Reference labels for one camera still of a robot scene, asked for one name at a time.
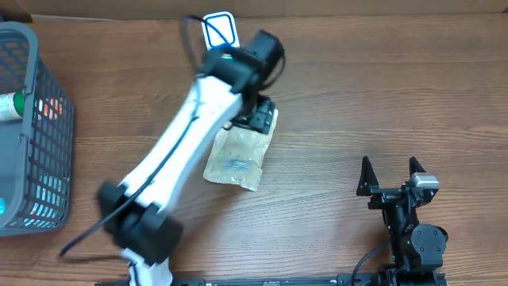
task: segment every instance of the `green bottle cap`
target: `green bottle cap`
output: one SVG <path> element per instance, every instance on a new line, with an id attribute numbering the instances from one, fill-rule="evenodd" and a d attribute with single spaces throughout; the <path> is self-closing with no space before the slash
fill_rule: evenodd
<path id="1" fill-rule="evenodd" d="M 16 92 L 13 97 L 14 101 L 14 109 L 17 114 L 23 117 L 23 113 L 25 112 L 25 96 L 22 92 Z"/>

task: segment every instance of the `wooden table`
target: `wooden table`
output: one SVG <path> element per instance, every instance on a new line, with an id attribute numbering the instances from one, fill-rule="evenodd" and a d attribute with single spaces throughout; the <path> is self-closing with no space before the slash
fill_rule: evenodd
<path id="1" fill-rule="evenodd" d="M 280 114 L 258 192 L 210 184 L 200 165 L 175 216 L 186 226 L 172 270 L 205 278 L 351 272 L 387 240 L 355 196 L 369 155 L 382 186 L 416 156 L 441 189 L 418 209 L 449 235 L 451 285 L 508 284 L 508 17 L 503 14 L 238 20 L 287 50 L 267 92 Z M 59 250 L 98 218 L 94 199 L 157 141 L 191 84 L 175 21 L 33 25 L 40 54 L 78 112 L 71 220 L 60 232 L 0 239 L 0 285 L 81 286 L 126 265 L 69 265 Z M 95 234 L 73 256 L 114 254 Z M 368 261 L 363 272 L 390 260 Z"/>

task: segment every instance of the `crumpled bag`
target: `crumpled bag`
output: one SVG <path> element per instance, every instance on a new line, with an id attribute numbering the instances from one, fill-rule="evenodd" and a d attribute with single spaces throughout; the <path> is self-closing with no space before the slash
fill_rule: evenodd
<path id="1" fill-rule="evenodd" d="M 237 184 L 257 191 L 261 181 L 264 154 L 270 145 L 279 111 L 274 110 L 268 134 L 233 126 L 221 129 L 206 163 L 203 178 L 220 184 Z"/>

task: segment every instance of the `gray plastic basket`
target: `gray plastic basket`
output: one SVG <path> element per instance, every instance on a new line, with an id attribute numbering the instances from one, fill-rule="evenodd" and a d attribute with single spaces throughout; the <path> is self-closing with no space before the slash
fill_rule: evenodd
<path id="1" fill-rule="evenodd" d="M 0 122 L 0 236 L 65 225 L 71 207 L 75 112 L 39 57 L 36 34 L 0 23 L 0 94 L 23 91 L 23 120 Z"/>

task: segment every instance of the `perforated basket wall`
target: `perforated basket wall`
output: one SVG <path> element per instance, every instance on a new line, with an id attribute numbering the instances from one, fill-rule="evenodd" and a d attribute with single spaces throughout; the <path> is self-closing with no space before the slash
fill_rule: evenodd
<path id="1" fill-rule="evenodd" d="M 23 120 L 0 123 L 0 236 L 60 228 L 70 214 L 75 112 L 26 25 L 0 23 L 0 80 L 0 94 L 25 94 Z"/>

